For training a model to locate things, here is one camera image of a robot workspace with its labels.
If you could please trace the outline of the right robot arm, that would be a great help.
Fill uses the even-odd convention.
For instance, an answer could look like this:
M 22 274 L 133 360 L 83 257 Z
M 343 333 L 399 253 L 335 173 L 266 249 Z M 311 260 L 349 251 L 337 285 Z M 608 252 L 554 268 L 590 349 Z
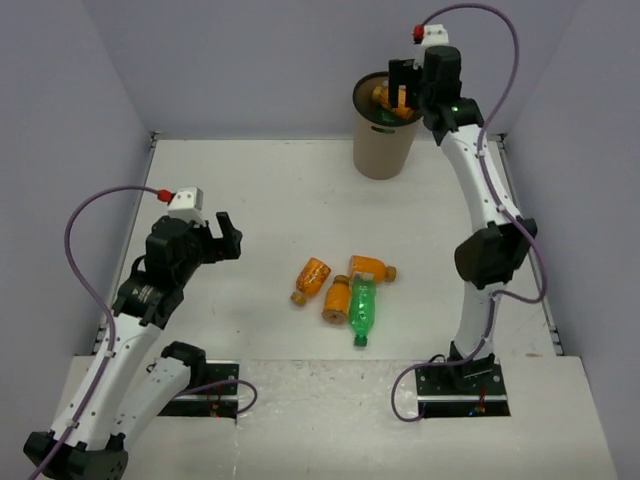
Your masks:
M 464 282 L 461 321 L 448 358 L 425 373 L 467 393 L 492 377 L 493 332 L 499 300 L 537 234 L 506 192 L 491 160 L 485 121 L 475 100 L 461 94 L 461 54 L 455 47 L 421 47 L 415 60 L 393 60 L 389 85 L 405 87 L 410 108 L 451 163 L 471 222 L 471 235 L 454 251 Z

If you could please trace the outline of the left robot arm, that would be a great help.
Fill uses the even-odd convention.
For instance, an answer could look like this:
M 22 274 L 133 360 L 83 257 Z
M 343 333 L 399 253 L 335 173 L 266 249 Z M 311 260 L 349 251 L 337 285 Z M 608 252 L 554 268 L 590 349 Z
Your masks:
M 147 352 L 184 299 L 196 270 L 236 260 L 242 233 L 216 215 L 214 237 L 199 214 L 170 213 L 151 228 L 145 252 L 119 287 L 98 352 L 68 406 L 46 431 L 24 445 L 35 473 L 50 479 L 119 479 L 142 431 L 175 397 L 209 390 L 206 353 L 174 341 L 142 384 L 128 390 Z

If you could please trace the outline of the orange bottle floral label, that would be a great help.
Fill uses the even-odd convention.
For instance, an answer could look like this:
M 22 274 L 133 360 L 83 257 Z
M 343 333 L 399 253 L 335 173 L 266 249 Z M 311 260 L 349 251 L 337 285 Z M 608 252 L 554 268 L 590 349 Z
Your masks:
M 311 257 L 296 279 L 291 301 L 295 305 L 304 306 L 309 298 L 320 292 L 330 274 L 331 268 L 325 262 Z

